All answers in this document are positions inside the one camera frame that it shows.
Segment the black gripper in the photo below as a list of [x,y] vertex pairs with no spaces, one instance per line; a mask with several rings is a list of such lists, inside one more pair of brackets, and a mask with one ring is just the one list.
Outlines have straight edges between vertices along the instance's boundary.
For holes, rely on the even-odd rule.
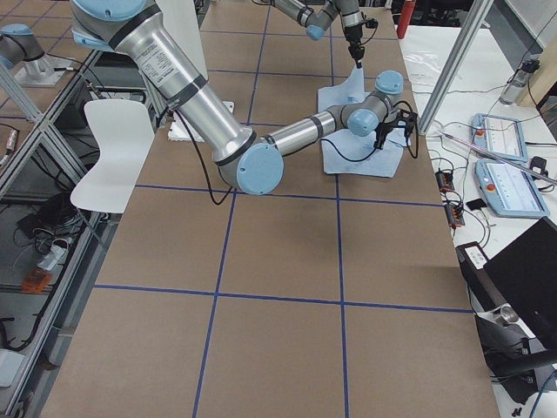
[[386,142],[387,135],[397,127],[397,121],[393,120],[388,123],[379,123],[378,127],[375,129],[375,149],[382,149]]
[[361,43],[363,30],[361,24],[345,27],[345,39],[349,43],[348,51],[358,69],[362,68],[365,46]]

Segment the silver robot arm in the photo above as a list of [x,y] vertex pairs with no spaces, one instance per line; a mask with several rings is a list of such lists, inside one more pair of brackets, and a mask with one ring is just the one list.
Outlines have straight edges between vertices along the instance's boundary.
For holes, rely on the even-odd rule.
[[164,27],[155,1],[73,1],[74,40],[132,59],[174,114],[190,123],[211,147],[223,181],[252,195],[271,192],[283,177],[285,155],[312,145],[336,131],[386,135],[402,120],[398,99],[404,78],[381,72],[375,89],[348,104],[327,108],[260,137],[242,126],[208,85],[207,79]]
[[325,1],[320,10],[295,0],[252,1],[260,6],[271,6],[299,26],[305,29],[306,35],[312,40],[320,40],[337,17],[340,18],[342,30],[348,42],[348,51],[360,69],[365,55],[362,41],[363,28],[370,26],[370,20],[360,11],[358,1]]

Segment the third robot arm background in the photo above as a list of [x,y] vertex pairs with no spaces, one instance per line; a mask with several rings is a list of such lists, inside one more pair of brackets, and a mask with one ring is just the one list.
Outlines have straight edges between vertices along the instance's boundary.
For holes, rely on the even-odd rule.
[[22,65],[14,76],[23,86],[54,86],[62,77],[52,59],[25,24],[7,24],[1,28],[1,64],[8,70]]

